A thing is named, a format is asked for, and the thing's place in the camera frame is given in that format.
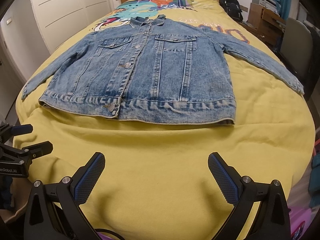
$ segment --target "wooden desk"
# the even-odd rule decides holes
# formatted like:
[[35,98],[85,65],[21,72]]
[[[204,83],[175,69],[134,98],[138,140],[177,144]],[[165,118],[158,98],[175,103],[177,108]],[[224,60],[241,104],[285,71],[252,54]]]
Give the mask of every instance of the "wooden desk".
[[283,34],[285,20],[262,5],[251,3],[247,23],[239,23],[269,47],[276,45]]

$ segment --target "gray chair back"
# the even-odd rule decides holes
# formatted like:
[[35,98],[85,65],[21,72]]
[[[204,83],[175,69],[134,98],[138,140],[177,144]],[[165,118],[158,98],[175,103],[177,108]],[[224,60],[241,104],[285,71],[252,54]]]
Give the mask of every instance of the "gray chair back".
[[312,55],[313,41],[307,27],[292,18],[287,19],[280,55],[303,80],[307,77]]

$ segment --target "denim jacket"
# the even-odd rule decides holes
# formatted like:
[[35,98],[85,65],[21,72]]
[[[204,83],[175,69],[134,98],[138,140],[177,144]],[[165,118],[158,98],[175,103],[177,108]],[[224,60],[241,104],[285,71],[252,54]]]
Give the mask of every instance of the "denim jacket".
[[224,52],[303,94],[297,78],[264,52],[159,15],[89,33],[32,78],[22,100],[53,75],[42,106],[156,124],[233,124],[236,101]]

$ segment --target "cable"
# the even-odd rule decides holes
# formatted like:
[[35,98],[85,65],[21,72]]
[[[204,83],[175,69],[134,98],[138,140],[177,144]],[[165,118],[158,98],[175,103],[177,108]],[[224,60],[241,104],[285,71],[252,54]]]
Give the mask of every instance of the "cable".
[[116,232],[113,232],[111,230],[108,229],[103,229],[103,228],[95,228],[96,232],[103,232],[103,233],[108,233],[111,234],[115,237],[118,237],[120,240],[125,240],[121,235],[117,234]]

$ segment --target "jacket chest pocket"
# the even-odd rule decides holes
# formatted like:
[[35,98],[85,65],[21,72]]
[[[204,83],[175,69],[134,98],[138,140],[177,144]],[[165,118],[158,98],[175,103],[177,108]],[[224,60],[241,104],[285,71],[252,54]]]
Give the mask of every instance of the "jacket chest pocket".
[[155,49],[172,52],[196,50],[196,37],[189,35],[160,34],[156,36]]
[[95,56],[100,56],[102,52],[104,54],[113,54],[119,51],[123,51],[127,48],[128,44],[132,41],[132,39],[132,36],[127,36],[104,40],[98,46]]

